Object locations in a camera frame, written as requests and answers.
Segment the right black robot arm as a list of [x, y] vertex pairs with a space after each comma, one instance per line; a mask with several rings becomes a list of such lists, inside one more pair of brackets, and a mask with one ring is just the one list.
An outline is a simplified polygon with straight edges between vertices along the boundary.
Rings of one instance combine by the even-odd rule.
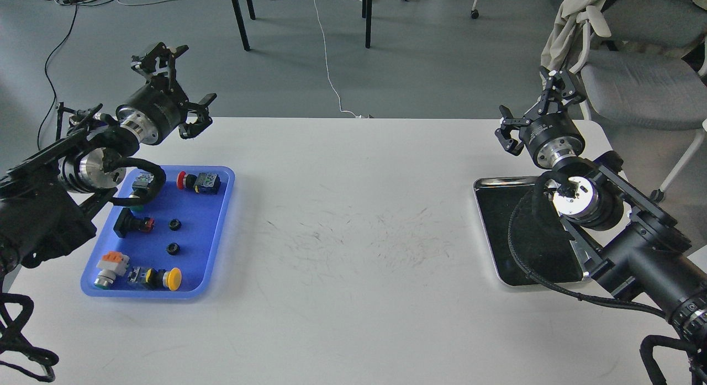
[[571, 292], [541, 277], [515, 249], [513, 229], [522, 204], [508, 224], [510, 254], [525, 274], [553, 291], [613, 309], [639, 310], [664, 318], [678, 338], [644, 337], [640, 356], [653, 384], [666, 378], [653, 351], [657, 346], [686, 352], [693, 384], [705, 383], [705, 272], [685, 256], [691, 241], [677, 220], [619, 175], [623, 161], [608, 151], [591, 161], [581, 156], [585, 140], [567, 108], [585, 103], [567, 70], [541, 66], [545, 86], [522, 117], [500, 106], [495, 131], [505, 151], [523, 148], [543, 169], [529, 201], [535, 220], [553, 236], [573, 241], [587, 254], [585, 268], [610, 298]]

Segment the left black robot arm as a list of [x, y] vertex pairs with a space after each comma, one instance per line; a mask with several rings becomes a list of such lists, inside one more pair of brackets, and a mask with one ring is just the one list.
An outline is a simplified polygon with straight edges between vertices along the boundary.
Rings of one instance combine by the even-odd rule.
[[188, 46], [159, 42], [132, 57], [145, 78], [116, 109], [73, 110], [65, 136], [9, 169], [2, 178], [2, 278], [22, 265], [68, 256], [96, 236], [93, 218], [111, 203], [133, 207], [153, 201], [166, 184], [161, 166], [135, 154], [142, 144], [162, 143], [174, 130], [196, 138], [212, 124], [215, 94], [191, 102], [176, 78], [175, 62]]

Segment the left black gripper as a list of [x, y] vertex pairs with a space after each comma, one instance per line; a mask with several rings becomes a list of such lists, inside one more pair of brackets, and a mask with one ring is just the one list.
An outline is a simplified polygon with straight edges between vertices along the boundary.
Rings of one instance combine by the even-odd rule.
[[[179, 104], [170, 98], [187, 98], [176, 80], [175, 68], [175, 61], [187, 50], [188, 45], [170, 48], [159, 42], [132, 56], [131, 69], [146, 83], [116, 108], [116, 115], [119, 126], [133, 133], [140, 144], [160, 144], [177, 127], [180, 138], [193, 139], [213, 123], [209, 105], [217, 93], [205, 95], [198, 103]], [[194, 123], [186, 121], [187, 113], [196, 114]]]

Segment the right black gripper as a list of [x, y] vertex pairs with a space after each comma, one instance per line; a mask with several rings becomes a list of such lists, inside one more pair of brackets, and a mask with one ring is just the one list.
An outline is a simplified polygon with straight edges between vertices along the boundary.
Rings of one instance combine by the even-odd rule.
[[533, 163], [551, 170], [563, 159], [579, 156], [585, 150], [585, 139], [568, 112], [571, 106], [583, 103], [585, 93], [575, 85], [576, 76], [565, 68], [551, 71], [540, 66], [539, 72], [544, 81], [539, 97], [539, 118], [528, 126], [527, 118], [516, 118], [508, 107], [500, 105], [502, 118], [495, 136], [507, 153], [519, 156], [524, 146], [511, 133], [527, 126], [522, 131], [522, 142]]

